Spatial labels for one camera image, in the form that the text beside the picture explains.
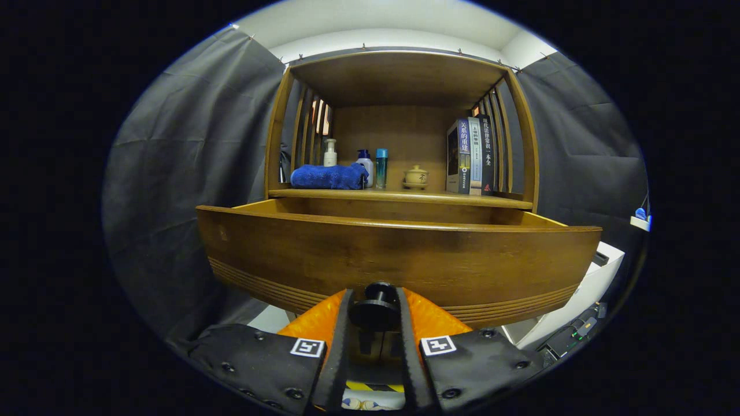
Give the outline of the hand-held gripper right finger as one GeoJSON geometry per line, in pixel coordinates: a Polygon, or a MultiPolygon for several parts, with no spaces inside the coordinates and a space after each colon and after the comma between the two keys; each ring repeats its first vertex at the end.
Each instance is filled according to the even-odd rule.
{"type": "Polygon", "coordinates": [[[491,414],[544,369],[494,327],[473,329],[430,300],[397,288],[405,409],[411,414],[491,414]]]}

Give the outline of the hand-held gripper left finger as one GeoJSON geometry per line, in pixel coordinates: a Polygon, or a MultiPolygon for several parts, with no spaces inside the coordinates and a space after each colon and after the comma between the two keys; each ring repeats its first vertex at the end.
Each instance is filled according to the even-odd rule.
{"type": "Polygon", "coordinates": [[[209,377],[280,415],[337,415],[348,379],[349,308],[344,289],[291,323],[289,335],[241,324],[209,327],[187,357],[209,377]]]}

